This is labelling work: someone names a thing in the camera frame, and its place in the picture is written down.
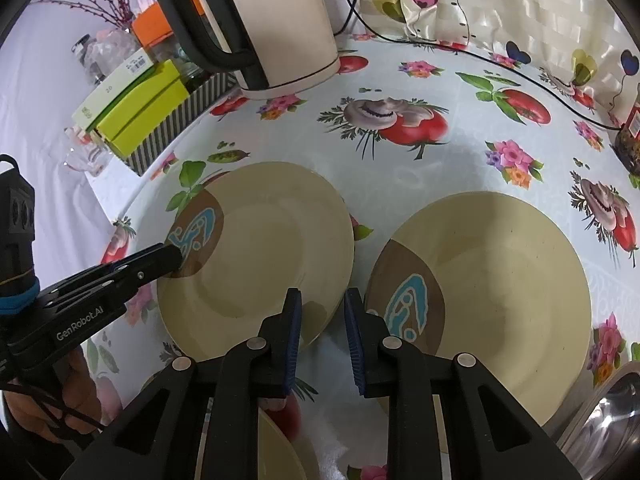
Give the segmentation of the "white electric kettle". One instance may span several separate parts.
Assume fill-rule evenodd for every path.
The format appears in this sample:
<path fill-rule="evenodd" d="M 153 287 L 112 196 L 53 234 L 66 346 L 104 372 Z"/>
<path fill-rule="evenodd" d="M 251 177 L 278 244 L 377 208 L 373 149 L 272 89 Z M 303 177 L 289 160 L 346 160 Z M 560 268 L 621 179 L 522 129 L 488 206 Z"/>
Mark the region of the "white electric kettle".
<path fill-rule="evenodd" d="M 324 0 L 157 0 L 192 62 L 232 73 L 269 100 L 322 84 L 340 68 Z"/>

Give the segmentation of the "lime green box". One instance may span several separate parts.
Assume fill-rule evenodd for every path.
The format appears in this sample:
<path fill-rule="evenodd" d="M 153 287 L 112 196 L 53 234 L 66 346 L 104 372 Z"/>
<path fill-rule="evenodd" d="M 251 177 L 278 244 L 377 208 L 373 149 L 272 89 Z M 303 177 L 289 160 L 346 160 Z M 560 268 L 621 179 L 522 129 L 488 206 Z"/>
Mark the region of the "lime green box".
<path fill-rule="evenodd" d="M 128 158 L 189 97 L 171 60 L 157 64 L 99 119 L 96 130 L 119 158 Z"/>

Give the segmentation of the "glass mug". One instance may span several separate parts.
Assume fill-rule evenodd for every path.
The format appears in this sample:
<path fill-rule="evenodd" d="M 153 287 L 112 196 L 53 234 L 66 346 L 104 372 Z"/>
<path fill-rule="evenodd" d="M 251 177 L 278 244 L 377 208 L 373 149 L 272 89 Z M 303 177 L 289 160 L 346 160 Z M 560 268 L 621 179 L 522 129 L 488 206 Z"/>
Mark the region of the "glass mug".
<path fill-rule="evenodd" d="M 108 148 L 77 126 L 66 127 L 64 136 L 67 141 L 64 166 L 73 171 L 99 177 L 112 159 L 112 153 Z"/>

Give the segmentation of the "beige plate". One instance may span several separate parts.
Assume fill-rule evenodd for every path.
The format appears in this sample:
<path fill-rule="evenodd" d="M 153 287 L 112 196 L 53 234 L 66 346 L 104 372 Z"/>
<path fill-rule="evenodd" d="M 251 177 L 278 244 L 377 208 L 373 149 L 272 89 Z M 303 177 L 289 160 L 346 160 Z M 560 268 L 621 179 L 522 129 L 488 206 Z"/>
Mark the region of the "beige plate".
<path fill-rule="evenodd" d="M 410 217 L 378 256 L 364 304 L 428 354 L 474 354 L 539 425 L 589 346 L 589 289 L 573 246 L 540 210 L 495 192 L 451 195 Z"/>
<path fill-rule="evenodd" d="M 292 162 L 260 162 L 206 185 L 178 214 L 167 243 L 182 265 L 156 286 L 160 315 L 194 360 L 223 356 L 302 295 L 300 346 L 331 321 L 354 264 L 344 200 L 320 174 Z"/>
<path fill-rule="evenodd" d="M 305 480 L 306 472 L 290 441 L 264 411 L 258 413 L 258 479 Z"/>

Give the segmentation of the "heart pattern curtain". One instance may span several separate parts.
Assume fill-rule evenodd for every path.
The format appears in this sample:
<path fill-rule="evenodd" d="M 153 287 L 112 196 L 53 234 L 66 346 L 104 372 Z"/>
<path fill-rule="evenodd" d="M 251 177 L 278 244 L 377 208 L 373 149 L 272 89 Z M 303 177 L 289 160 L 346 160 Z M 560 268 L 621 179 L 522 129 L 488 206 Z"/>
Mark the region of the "heart pattern curtain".
<path fill-rule="evenodd" d="M 383 35 L 533 64 L 556 90 L 617 119 L 638 94 L 639 49 L 608 0 L 359 0 L 359 12 Z"/>

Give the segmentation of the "red label jar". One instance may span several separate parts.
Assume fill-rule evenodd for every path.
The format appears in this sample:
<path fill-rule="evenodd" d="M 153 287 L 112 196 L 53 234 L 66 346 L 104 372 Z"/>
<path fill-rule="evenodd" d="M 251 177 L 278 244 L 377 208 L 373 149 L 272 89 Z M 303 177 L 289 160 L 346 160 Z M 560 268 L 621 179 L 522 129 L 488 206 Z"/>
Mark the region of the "red label jar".
<path fill-rule="evenodd" d="M 623 128 L 617 133 L 614 151 L 634 176 L 640 174 L 640 103 L 636 99 Z"/>

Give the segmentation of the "striped tray box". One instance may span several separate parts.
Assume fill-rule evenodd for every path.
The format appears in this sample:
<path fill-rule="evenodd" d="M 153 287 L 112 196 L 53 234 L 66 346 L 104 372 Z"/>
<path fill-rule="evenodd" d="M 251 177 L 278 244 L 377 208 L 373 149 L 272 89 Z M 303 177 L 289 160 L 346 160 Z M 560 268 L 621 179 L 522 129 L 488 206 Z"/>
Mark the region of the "striped tray box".
<path fill-rule="evenodd" d="M 236 88 L 238 88 L 238 82 L 233 75 L 211 76 L 165 117 L 132 154 L 122 161 L 135 174 L 142 176 L 165 151 L 165 148 L 192 122 L 212 108 L 225 94 Z"/>

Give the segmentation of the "white green slim box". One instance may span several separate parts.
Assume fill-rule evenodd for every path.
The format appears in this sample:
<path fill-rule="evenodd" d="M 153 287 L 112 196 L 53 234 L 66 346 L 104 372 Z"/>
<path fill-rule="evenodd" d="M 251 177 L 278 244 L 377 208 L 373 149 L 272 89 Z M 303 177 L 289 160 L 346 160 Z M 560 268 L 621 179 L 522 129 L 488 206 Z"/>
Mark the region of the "white green slim box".
<path fill-rule="evenodd" d="M 143 48 L 129 55 L 73 112 L 75 125 L 89 131 L 108 107 L 153 66 L 154 61 Z"/>

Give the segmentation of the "orange box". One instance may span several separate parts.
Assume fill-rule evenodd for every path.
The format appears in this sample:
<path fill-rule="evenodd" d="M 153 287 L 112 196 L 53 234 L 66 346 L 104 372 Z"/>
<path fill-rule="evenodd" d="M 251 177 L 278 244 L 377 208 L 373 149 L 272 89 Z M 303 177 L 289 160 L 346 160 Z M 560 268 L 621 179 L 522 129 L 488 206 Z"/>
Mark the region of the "orange box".
<path fill-rule="evenodd" d="M 192 1 L 198 14 L 203 16 L 204 9 L 200 0 Z M 157 2 L 154 2 L 141 12 L 132 22 L 131 28 L 141 47 L 145 49 L 156 46 L 172 35 L 172 29 Z"/>

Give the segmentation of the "steel bowl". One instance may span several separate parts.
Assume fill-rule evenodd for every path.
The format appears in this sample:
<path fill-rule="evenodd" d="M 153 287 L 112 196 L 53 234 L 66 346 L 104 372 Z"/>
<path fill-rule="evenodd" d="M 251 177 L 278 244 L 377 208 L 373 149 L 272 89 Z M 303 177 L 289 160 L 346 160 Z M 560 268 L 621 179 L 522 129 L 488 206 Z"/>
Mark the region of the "steel bowl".
<path fill-rule="evenodd" d="M 639 363 L 630 361 L 582 404 L 558 447 L 583 479 L 639 477 Z"/>

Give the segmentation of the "beige plate bottom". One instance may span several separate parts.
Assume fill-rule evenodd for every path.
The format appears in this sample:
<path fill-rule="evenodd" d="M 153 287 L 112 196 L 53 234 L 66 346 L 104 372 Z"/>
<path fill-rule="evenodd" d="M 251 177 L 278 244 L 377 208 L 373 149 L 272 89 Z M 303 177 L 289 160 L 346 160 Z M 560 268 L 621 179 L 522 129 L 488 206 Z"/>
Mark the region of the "beige plate bottom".
<path fill-rule="evenodd" d="M 264 411 L 258 413 L 258 479 L 305 480 L 306 472 L 290 441 Z"/>

